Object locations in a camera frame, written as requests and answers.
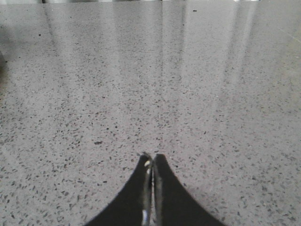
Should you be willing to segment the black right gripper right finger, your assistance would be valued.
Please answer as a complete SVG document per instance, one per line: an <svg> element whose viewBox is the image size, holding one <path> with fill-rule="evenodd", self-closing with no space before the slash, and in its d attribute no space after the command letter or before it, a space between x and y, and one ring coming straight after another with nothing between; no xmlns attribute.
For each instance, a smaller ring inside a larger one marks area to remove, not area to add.
<svg viewBox="0 0 301 226"><path fill-rule="evenodd" d="M155 210L158 226L222 226L185 190L166 157L153 160Z"/></svg>

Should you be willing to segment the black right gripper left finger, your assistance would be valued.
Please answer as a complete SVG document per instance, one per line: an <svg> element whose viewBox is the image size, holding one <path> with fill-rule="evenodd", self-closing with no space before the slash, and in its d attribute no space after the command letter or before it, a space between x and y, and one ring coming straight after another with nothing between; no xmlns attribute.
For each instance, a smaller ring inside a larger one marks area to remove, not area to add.
<svg viewBox="0 0 301 226"><path fill-rule="evenodd" d="M151 216L152 158L142 154L117 196L88 226L148 226Z"/></svg>

